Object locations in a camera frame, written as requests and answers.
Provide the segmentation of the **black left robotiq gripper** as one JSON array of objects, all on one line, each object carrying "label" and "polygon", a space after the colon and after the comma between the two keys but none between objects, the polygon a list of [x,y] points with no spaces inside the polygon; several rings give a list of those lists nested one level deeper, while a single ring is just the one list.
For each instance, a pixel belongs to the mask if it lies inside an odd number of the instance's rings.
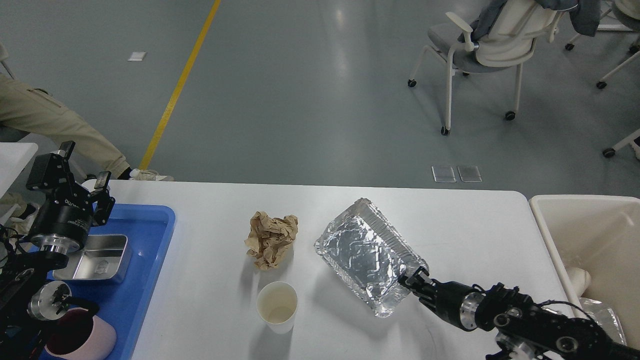
[{"label": "black left robotiq gripper", "polygon": [[26,181],[28,191],[45,195],[46,203],[29,230],[29,243],[40,251],[68,255],[84,249],[90,228],[104,226],[114,209],[110,171],[98,174],[90,203],[80,207],[73,203],[77,201],[77,191],[69,160],[75,145],[75,141],[65,141],[56,152],[36,156]]}]

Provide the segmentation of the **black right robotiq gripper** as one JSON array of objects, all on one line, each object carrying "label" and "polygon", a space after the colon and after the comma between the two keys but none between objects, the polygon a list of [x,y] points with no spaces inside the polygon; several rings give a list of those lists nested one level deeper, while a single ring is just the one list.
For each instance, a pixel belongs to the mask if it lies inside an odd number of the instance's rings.
[{"label": "black right robotiq gripper", "polygon": [[405,271],[398,276],[398,283],[418,297],[442,321],[466,332],[478,328],[480,321],[477,320],[477,310],[485,300],[485,295],[479,289],[456,281],[432,280],[423,266],[411,274]]}]

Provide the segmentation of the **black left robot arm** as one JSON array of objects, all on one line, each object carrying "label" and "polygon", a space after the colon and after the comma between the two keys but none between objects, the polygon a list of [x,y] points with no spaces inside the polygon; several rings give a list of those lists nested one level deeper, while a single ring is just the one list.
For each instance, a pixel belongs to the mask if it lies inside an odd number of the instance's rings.
[{"label": "black left robot arm", "polygon": [[84,249],[90,229],[107,223],[115,199],[102,171],[92,191],[75,181],[69,160],[75,142],[63,142],[57,152],[34,160],[26,187],[45,194],[26,235],[1,228],[1,358],[36,360],[59,328],[72,305],[98,314],[99,305],[73,296],[63,281],[48,279],[52,271],[66,268],[70,254]]}]

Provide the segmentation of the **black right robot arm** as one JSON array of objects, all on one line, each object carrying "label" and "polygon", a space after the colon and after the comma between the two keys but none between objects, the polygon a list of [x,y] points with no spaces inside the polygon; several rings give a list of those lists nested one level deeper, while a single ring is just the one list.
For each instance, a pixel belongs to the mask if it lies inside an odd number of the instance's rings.
[{"label": "black right robot arm", "polygon": [[430,278],[421,266],[398,276],[439,319],[464,332],[497,330],[499,351],[487,360],[546,360],[554,353],[564,360],[637,360],[638,349],[615,342],[589,315],[568,317],[549,309],[551,301],[535,302],[518,287],[502,283],[484,289],[457,281]]}]

